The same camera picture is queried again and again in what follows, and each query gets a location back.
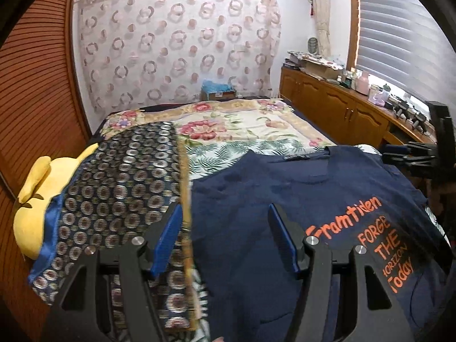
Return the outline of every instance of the window blind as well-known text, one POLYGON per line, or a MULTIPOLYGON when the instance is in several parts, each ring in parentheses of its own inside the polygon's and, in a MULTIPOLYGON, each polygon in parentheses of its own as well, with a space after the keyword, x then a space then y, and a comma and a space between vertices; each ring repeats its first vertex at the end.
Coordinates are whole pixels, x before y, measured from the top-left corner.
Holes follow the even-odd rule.
POLYGON ((418 0, 360 0, 357 68, 447 104, 456 120, 456 54, 418 0))

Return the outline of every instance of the yellow plush toy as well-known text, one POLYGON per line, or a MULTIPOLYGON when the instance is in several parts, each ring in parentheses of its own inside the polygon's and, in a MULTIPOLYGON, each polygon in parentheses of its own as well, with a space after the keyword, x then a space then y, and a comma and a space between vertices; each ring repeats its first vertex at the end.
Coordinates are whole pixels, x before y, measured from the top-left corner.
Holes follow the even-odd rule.
POLYGON ((77 158, 40 157, 18 195, 22 205, 14 216, 14 236, 22 253, 36 259, 43 244, 44 215, 51 198, 60 194, 81 162, 98 147, 93 144, 77 158))

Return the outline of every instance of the metal bolt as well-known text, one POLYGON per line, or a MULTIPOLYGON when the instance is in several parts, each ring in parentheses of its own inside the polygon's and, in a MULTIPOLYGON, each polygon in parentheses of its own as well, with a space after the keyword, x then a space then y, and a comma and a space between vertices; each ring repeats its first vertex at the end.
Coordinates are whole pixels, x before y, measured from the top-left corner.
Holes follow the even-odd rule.
POLYGON ((355 251, 356 253, 358 253, 359 255, 365 255, 366 252, 368 251, 366 249, 365 246, 362 246, 361 244, 358 244, 356 247, 355 247, 355 251))
POLYGON ((95 246, 87 246, 85 249, 84 249, 84 253, 88 256, 92 255, 95 253, 97 249, 95 248, 95 246))
POLYGON ((306 242, 309 243, 311 246, 315 246, 320 242, 317 237, 314 237, 313 235, 309 236, 306 238, 306 242))
POLYGON ((143 237, 134 237, 131 242, 135 245, 135 246, 140 246, 142 243, 144 243, 144 238, 143 237))

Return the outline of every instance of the wooden cabinet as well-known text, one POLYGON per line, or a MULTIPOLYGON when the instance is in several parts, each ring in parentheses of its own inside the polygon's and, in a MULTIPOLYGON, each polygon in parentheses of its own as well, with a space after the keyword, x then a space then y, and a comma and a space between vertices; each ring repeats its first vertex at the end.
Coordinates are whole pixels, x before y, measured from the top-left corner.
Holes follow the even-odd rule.
POLYGON ((295 93, 298 90, 297 77, 299 74, 296 70, 290 70, 289 72, 282 70, 282 75, 280 76, 280 94, 293 102, 296 101, 295 93))
POLYGON ((299 109, 309 120, 315 123, 321 122, 321 88, 318 81, 304 78, 297 83, 295 92, 296 108, 299 109))
POLYGON ((380 145, 388 127, 388 120, 370 111, 362 104, 356 104, 348 120, 348 140, 346 144, 380 145))
POLYGON ((280 93, 338 144, 402 144, 433 141, 397 120, 388 110, 371 104, 367 97, 298 70, 282 69, 280 93))
POLYGON ((338 144, 348 144, 348 117, 353 111, 353 101, 338 91, 325 91, 321 109, 323 123, 320 127, 338 144))

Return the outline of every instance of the small fan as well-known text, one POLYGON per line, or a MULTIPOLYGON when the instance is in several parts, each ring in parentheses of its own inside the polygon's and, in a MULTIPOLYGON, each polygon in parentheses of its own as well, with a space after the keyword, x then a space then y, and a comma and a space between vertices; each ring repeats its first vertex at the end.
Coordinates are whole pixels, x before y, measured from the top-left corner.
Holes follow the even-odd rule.
POLYGON ((307 50, 309 50, 310 54, 318 54, 318 40, 315 37, 311 37, 307 41, 307 50))

